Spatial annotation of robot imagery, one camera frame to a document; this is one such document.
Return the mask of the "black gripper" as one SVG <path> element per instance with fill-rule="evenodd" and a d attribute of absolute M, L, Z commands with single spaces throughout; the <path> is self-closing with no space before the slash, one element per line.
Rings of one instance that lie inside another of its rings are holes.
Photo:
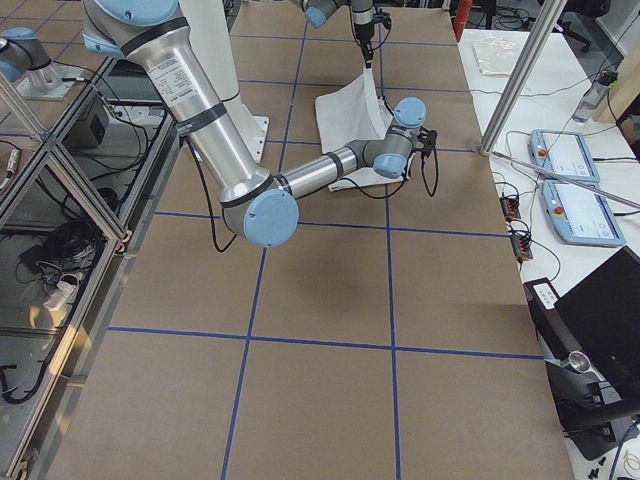
<path fill-rule="evenodd" d="M 374 36 L 374 21 L 366 23 L 353 22 L 355 41 L 362 49 L 362 56 L 365 68 L 371 68 L 373 61 L 372 38 Z"/>
<path fill-rule="evenodd" d="M 419 143 L 409 154 L 407 158 L 407 163 L 404 167 L 402 173 L 403 180 L 409 180 L 411 178 L 411 169 L 412 165 L 416 162 L 423 162 L 425 158 L 425 145 L 423 143 Z"/>

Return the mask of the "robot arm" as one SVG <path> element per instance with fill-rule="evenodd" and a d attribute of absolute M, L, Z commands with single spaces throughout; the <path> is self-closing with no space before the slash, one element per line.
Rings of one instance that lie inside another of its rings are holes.
<path fill-rule="evenodd" d="M 348 85 L 317 101 L 320 156 L 273 173 L 260 162 L 259 126 L 240 97 L 221 2 L 86 1 L 82 8 L 87 49 L 143 69 L 179 136 L 216 180 L 224 224 L 257 246 L 289 240 L 299 200 L 325 187 L 405 181 L 426 144 L 425 104 L 407 97 L 388 106 L 364 71 L 362 92 Z"/>
<path fill-rule="evenodd" d="M 372 38 L 375 31 L 374 2 L 371 0 L 297 0 L 293 4 L 299 8 L 308 24 L 319 29 L 343 6 L 349 8 L 351 32 L 360 49 L 364 66 L 371 67 L 374 52 Z"/>

